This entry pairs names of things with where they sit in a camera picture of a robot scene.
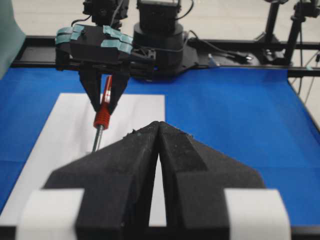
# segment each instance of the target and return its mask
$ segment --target screwdriver handle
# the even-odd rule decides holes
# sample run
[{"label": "screwdriver handle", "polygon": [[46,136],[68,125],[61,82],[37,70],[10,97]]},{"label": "screwdriver handle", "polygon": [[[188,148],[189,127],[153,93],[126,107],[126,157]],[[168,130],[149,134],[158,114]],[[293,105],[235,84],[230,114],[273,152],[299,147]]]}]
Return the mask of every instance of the screwdriver handle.
[{"label": "screwdriver handle", "polygon": [[109,103],[111,96],[112,76],[107,77],[107,82],[104,86],[102,101],[99,111],[95,114],[93,126],[97,129],[103,126],[103,130],[108,129],[110,121]]}]

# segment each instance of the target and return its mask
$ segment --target blue table surface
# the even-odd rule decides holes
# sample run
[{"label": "blue table surface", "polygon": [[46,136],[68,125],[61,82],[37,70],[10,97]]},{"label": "blue table surface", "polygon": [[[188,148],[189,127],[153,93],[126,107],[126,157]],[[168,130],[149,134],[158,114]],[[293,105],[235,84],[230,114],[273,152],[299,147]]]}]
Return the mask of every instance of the blue table surface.
[{"label": "blue table surface", "polygon": [[[0,80],[0,212],[59,94],[84,92],[77,72],[53,68],[11,68]],[[320,224],[320,134],[286,70],[190,70],[131,79],[125,93],[165,95],[169,124],[258,170],[292,225]]]}]

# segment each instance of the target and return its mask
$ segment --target red screwdriver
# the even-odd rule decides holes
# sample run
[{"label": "red screwdriver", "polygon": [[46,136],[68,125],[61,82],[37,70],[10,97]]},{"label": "red screwdriver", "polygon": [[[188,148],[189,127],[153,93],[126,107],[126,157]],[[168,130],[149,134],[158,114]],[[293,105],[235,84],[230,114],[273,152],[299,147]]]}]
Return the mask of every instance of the red screwdriver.
[{"label": "red screwdriver", "polygon": [[94,139],[92,152],[99,150],[102,133],[104,130],[108,129],[110,121],[109,113],[109,103],[111,96],[111,86],[112,86],[112,76],[107,77],[107,82],[104,86],[102,101],[100,105],[100,110],[96,113],[93,126],[96,128],[96,135]]}]

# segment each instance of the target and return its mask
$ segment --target floor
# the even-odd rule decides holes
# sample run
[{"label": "floor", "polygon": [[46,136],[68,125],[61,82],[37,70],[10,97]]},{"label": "floor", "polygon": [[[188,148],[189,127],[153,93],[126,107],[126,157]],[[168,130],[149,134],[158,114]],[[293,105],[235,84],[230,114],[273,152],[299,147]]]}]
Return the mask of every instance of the floor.
[{"label": "floor", "polygon": [[[57,30],[69,26],[75,19],[85,18],[82,14],[82,0],[12,0],[15,18],[27,35],[55,35]],[[133,34],[133,26],[139,21],[136,0],[130,1],[128,16],[123,21],[122,32]],[[203,39],[243,39],[252,40],[265,28],[270,4],[263,0],[194,0],[193,11],[180,20],[186,30],[194,30]],[[293,7],[296,0],[290,0],[279,10],[275,34],[286,41],[290,32]],[[182,11],[190,6],[190,0],[182,0]],[[320,17],[308,18],[303,24],[303,40],[320,42]],[[304,51],[307,60],[314,51]],[[300,65],[300,53],[295,52],[293,64]],[[312,78],[303,79],[301,99],[304,101]],[[299,80],[293,86],[298,88]],[[307,101],[307,108],[320,125],[320,78],[316,78]]]}]

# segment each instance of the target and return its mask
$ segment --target teal tape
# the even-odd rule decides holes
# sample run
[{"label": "teal tape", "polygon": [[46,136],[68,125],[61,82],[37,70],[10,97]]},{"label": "teal tape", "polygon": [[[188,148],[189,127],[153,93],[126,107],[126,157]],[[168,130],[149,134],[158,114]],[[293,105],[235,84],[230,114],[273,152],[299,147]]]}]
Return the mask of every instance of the teal tape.
[{"label": "teal tape", "polygon": [[127,44],[132,44],[132,42],[133,42],[133,38],[132,37],[130,37],[130,36],[126,35],[126,34],[123,34],[120,31],[114,30],[110,26],[103,26],[103,33],[104,34],[108,34],[113,38],[117,38],[120,41],[125,42]]},{"label": "teal tape", "polygon": [[78,40],[78,38],[79,38],[79,36],[80,36],[80,32],[73,32],[72,34],[71,34],[71,40]]},{"label": "teal tape", "polygon": [[55,44],[62,44],[62,43],[69,43],[71,38],[71,34],[63,34],[63,35],[58,35],[55,38]]},{"label": "teal tape", "polygon": [[81,33],[81,31],[82,31],[83,29],[85,29],[84,26],[81,26],[81,25],[76,24],[76,25],[74,26],[74,28],[73,28],[73,32]]},{"label": "teal tape", "polygon": [[73,27],[64,27],[64,28],[61,28],[59,29],[56,34],[72,34],[74,28]]},{"label": "teal tape", "polygon": [[102,48],[117,48],[119,51],[131,54],[133,47],[130,44],[121,42],[119,40],[103,40]]}]

